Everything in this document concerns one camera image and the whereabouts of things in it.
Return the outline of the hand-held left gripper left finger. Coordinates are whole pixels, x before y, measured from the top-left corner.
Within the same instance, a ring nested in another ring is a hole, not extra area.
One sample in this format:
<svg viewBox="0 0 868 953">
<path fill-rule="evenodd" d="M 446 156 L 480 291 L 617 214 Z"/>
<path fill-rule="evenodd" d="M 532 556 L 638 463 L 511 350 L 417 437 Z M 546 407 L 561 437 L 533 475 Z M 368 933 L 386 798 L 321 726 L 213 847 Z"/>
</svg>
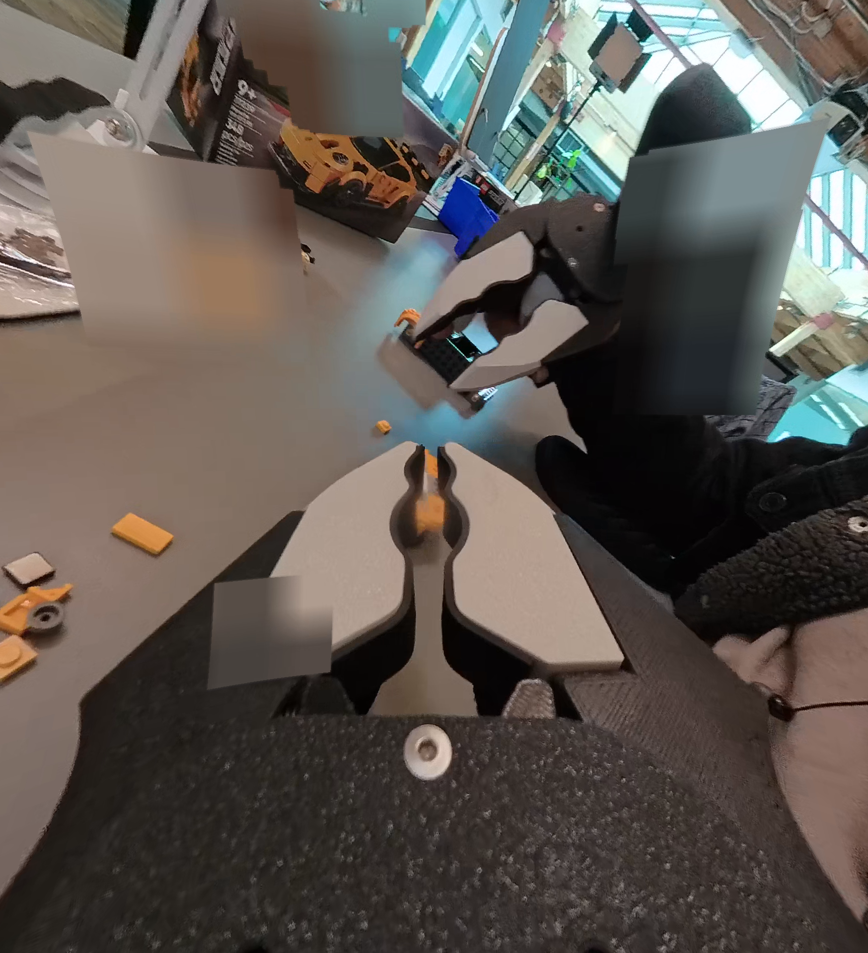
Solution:
<svg viewBox="0 0 868 953">
<path fill-rule="evenodd" d="M 358 714 L 415 648 L 414 505 L 424 448 L 403 442 L 343 476 L 306 508 L 272 578 L 289 581 L 288 618 L 315 646 Z"/>
</svg>

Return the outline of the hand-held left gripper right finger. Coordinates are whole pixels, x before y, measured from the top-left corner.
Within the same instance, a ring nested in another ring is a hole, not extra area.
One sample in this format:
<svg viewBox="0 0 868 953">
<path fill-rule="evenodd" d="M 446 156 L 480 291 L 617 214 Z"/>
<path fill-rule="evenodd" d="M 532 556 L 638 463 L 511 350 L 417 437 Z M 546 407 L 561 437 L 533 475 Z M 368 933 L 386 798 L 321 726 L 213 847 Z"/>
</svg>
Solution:
<svg viewBox="0 0 868 953">
<path fill-rule="evenodd" d="M 521 681 L 619 672 L 621 645 L 547 503 L 459 443 L 440 447 L 438 479 L 441 643 L 477 713 L 499 716 Z"/>
</svg>

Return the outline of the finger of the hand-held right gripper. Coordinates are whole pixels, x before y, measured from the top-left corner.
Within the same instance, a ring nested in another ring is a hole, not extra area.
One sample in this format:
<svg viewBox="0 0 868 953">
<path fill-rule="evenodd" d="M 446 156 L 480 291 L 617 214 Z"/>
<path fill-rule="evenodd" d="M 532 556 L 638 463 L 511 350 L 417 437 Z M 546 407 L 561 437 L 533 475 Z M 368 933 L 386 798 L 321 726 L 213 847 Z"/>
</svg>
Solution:
<svg viewBox="0 0 868 953">
<path fill-rule="evenodd" d="M 523 305 L 533 310 L 523 317 L 517 330 L 483 353 L 457 376 L 449 387 L 458 393 L 495 388 L 540 370 L 545 359 L 587 327 L 581 309 L 554 288 L 528 291 L 525 287 L 492 287 L 479 295 L 473 292 L 447 293 L 449 313 L 470 314 L 475 305 L 488 310 L 509 308 L 515 316 Z"/>
<path fill-rule="evenodd" d="M 520 302 L 534 276 L 537 253 L 525 236 L 511 236 L 460 261 L 423 308 L 412 331 L 413 346 L 444 340 L 476 317 L 496 340 L 523 335 Z"/>
</svg>

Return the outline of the orange lego bracket piece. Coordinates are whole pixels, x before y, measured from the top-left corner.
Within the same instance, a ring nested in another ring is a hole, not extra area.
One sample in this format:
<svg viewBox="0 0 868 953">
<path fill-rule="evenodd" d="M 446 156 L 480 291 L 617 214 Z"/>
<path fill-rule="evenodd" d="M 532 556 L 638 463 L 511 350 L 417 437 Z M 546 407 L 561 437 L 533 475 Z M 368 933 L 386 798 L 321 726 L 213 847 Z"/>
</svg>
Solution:
<svg viewBox="0 0 868 953">
<path fill-rule="evenodd" d="M 425 450 L 422 481 L 413 510 L 417 535 L 440 533 L 443 529 L 444 514 L 445 503 L 440 492 L 439 460 L 431 451 Z"/>
</svg>

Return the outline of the black lego chassis assembly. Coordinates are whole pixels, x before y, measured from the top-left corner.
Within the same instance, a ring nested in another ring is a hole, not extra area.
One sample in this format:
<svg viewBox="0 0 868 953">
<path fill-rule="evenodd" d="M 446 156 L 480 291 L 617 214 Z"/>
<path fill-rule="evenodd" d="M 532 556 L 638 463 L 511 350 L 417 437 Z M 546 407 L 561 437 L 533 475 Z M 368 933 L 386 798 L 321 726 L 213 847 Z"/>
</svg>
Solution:
<svg viewBox="0 0 868 953">
<path fill-rule="evenodd" d="M 393 323 L 397 340 L 438 377 L 446 388 L 447 398 L 471 412 L 483 410 L 497 395 L 497 385 L 458 389 L 455 383 L 486 355 L 487 338 L 479 332 L 470 336 L 461 330 L 451 332 L 446 338 L 417 341 L 414 332 L 420 318 L 420 312 L 414 308 L 402 310 Z"/>
</svg>

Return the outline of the person's right forearm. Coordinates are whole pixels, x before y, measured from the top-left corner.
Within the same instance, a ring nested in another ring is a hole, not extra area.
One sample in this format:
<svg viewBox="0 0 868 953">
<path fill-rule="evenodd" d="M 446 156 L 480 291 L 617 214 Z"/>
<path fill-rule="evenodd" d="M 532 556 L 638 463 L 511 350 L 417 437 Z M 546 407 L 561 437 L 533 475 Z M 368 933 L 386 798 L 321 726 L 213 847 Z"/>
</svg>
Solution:
<svg viewBox="0 0 868 953">
<path fill-rule="evenodd" d="M 774 474 L 767 443 L 726 438 L 702 415 L 614 411 L 608 365 L 569 364 L 547 375 L 584 447 L 543 438 L 539 482 L 635 576 L 677 597 L 760 538 L 747 500 Z"/>
</svg>

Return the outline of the black lego set box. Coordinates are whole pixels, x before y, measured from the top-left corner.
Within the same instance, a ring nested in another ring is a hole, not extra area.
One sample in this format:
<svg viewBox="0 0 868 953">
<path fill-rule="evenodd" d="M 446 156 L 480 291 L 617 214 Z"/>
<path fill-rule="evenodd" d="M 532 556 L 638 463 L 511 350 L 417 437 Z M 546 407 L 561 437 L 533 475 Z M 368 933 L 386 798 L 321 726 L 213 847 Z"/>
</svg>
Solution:
<svg viewBox="0 0 868 953">
<path fill-rule="evenodd" d="M 241 48 L 235 21 L 208 2 L 167 104 L 201 161 L 274 171 L 298 205 L 396 242 L 439 176 L 425 144 L 312 133 L 291 118 Z"/>
</svg>

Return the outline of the orange flat lego tile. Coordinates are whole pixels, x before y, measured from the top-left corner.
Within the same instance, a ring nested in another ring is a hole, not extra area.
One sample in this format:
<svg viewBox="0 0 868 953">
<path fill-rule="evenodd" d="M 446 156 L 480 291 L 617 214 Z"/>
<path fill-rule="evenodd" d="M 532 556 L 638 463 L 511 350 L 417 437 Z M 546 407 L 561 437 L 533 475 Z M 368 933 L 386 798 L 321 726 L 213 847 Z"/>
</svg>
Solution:
<svg viewBox="0 0 868 953">
<path fill-rule="evenodd" d="M 174 541 L 174 535 L 133 513 L 120 518 L 111 528 L 116 539 L 151 555 L 162 554 Z"/>
</svg>

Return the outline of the pile of small lego pieces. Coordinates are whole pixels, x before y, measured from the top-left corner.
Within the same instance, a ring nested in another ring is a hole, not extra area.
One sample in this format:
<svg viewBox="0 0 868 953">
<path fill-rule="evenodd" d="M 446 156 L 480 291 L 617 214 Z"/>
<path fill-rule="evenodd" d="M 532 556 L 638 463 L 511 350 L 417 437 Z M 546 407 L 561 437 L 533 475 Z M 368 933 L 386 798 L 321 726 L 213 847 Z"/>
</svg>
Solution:
<svg viewBox="0 0 868 953">
<path fill-rule="evenodd" d="M 56 568 L 39 552 L 11 560 L 0 572 L 15 587 L 11 597 L 0 592 L 2 686 L 35 664 L 36 640 L 52 637 L 62 630 L 72 586 L 52 584 Z"/>
</svg>

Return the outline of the blue plastic bin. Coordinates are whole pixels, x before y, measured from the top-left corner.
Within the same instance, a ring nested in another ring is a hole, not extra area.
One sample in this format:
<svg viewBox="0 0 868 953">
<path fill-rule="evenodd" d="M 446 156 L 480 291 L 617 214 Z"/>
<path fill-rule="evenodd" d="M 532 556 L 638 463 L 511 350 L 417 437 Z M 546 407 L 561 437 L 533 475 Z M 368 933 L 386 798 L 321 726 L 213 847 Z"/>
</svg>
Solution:
<svg viewBox="0 0 868 953">
<path fill-rule="evenodd" d="M 456 178 L 438 212 L 438 220 L 455 236 L 454 254 L 464 257 L 470 247 L 497 223 L 499 215 L 483 201 L 479 188 Z"/>
</svg>

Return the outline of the dark standing board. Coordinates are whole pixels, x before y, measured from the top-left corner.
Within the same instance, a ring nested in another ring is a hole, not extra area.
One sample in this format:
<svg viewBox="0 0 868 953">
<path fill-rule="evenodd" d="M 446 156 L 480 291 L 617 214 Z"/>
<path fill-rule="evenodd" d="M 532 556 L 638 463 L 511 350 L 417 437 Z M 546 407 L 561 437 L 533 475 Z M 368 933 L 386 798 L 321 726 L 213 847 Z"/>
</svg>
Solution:
<svg viewBox="0 0 868 953">
<path fill-rule="evenodd" d="M 514 2 L 488 54 L 460 139 L 465 156 L 475 156 L 485 168 L 492 164 L 500 133 L 543 32 L 548 7 L 547 1 Z"/>
</svg>

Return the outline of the studio light on stand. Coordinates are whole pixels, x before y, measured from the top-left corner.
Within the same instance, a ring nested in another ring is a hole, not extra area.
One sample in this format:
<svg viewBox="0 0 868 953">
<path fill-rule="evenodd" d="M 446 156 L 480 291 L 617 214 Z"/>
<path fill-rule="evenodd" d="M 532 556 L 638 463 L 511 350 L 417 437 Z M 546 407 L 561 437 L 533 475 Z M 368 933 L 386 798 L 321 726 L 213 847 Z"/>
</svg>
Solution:
<svg viewBox="0 0 868 953">
<path fill-rule="evenodd" d="M 596 88 L 607 93 L 630 89 L 651 59 L 645 44 L 652 37 L 652 29 L 638 11 L 633 10 L 624 22 L 611 14 L 587 51 Z"/>
</svg>

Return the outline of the person's black fleece jacket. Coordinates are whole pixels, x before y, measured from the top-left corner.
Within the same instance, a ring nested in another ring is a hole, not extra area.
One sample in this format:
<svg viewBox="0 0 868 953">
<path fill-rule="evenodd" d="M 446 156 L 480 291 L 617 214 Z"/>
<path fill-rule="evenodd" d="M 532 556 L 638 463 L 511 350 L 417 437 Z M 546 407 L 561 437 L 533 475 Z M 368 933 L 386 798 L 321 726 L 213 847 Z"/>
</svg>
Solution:
<svg viewBox="0 0 868 953">
<path fill-rule="evenodd" d="M 868 426 L 844 445 L 789 437 L 722 443 L 727 520 L 712 560 L 674 601 L 707 643 L 868 609 Z"/>
</svg>

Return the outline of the white book stand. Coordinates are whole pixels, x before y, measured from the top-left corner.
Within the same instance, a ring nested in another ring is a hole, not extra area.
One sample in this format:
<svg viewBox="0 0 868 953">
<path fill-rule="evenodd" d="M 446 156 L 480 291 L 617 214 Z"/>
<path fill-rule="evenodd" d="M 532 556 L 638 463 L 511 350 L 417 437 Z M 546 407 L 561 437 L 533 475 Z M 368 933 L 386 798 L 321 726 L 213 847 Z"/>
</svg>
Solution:
<svg viewBox="0 0 868 953">
<path fill-rule="evenodd" d="M 51 218 L 59 230 L 33 135 L 153 153 L 154 128 L 207 4 L 154 2 L 130 72 L 110 95 L 58 70 L 16 83 L 0 78 L 0 200 Z M 0 322 L 77 311 L 29 307 L 0 296 Z"/>
</svg>

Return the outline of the person's beige hoodie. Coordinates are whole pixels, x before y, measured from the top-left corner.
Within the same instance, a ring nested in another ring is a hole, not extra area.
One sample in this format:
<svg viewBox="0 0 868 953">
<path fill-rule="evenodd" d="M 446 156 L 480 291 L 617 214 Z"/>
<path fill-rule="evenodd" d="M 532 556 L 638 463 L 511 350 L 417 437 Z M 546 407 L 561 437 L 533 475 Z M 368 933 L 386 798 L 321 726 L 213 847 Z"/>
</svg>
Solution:
<svg viewBox="0 0 868 953">
<path fill-rule="evenodd" d="M 785 801 L 868 932 L 868 609 L 723 637 L 714 653 L 766 699 Z"/>
</svg>

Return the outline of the clear bag of dark pieces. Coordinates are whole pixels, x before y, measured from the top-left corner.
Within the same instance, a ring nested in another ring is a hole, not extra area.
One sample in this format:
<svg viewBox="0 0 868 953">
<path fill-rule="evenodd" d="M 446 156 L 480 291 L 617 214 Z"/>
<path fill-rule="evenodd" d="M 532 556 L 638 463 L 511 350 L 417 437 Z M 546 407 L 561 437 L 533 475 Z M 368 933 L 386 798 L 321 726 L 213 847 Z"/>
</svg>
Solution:
<svg viewBox="0 0 868 953">
<path fill-rule="evenodd" d="M 56 223 L 3 200 L 0 296 L 29 307 L 78 309 L 70 265 Z"/>
</svg>

